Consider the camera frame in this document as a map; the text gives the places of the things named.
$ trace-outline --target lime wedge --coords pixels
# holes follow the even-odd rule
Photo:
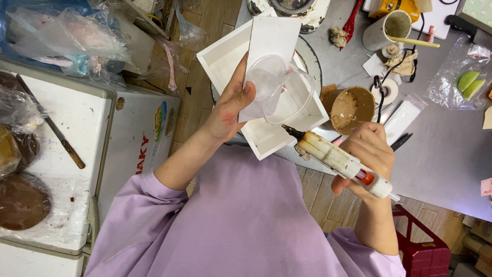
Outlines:
[[[463,98],[469,101],[485,84],[485,80],[473,81],[463,92]]]
[[[463,74],[463,76],[461,76],[461,78],[460,78],[460,81],[458,82],[458,89],[461,92],[464,92],[465,89],[471,83],[473,83],[473,81],[475,81],[475,79],[478,77],[478,75],[480,75],[480,72],[476,72],[476,71],[470,71],[470,72]]]

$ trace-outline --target hand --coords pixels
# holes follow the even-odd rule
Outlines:
[[[246,82],[243,89],[247,55],[246,52],[202,127],[219,142],[230,140],[246,124],[246,122],[238,123],[239,111],[253,102],[256,95],[254,84],[250,81]]]
[[[361,124],[340,144],[340,148],[359,158],[365,166],[390,180],[395,157],[393,149],[386,142],[386,132],[382,124],[374,122]],[[364,201],[378,200],[356,182],[336,176],[332,182],[333,192],[339,194],[345,187]]]

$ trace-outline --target clear plastic cup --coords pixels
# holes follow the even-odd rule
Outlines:
[[[245,80],[254,83],[256,97],[253,103],[271,125],[309,115],[306,108],[314,95],[314,77],[292,63],[285,68],[280,56],[260,58],[248,70]]]

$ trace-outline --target right hand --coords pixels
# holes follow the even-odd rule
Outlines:
[[[340,148],[390,180],[395,157],[393,149],[386,142],[386,132],[382,124],[374,122],[361,124],[340,144]],[[332,182],[333,192],[338,195],[345,187],[364,201],[379,200],[356,182],[337,175]]]

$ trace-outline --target black kitchen knife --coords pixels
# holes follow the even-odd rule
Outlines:
[[[444,20],[446,25],[451,25],[452,27],[464,31],[473,37],[473,42],[481,46],[492,50],[492,35],[479,29],[477,26],[471,24],[470,22],[462,19],[457,15],[448,15],[446,20]]]

